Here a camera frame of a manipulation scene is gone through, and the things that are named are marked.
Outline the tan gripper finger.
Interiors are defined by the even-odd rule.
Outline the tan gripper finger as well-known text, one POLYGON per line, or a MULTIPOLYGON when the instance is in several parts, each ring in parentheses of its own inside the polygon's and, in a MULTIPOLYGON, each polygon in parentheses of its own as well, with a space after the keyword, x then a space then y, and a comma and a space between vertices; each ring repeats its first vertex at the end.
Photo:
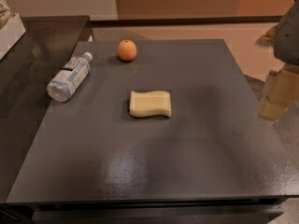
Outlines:
POLYGON ((272 45, 276 36, 277 26, 270 28, 265 34, 260 37, 263 45, 272 45))
POLYGON ((277 121, 299 99, 299 66, 286 63, 278 72, 271 70, 263 86, 259 116, 277 121))

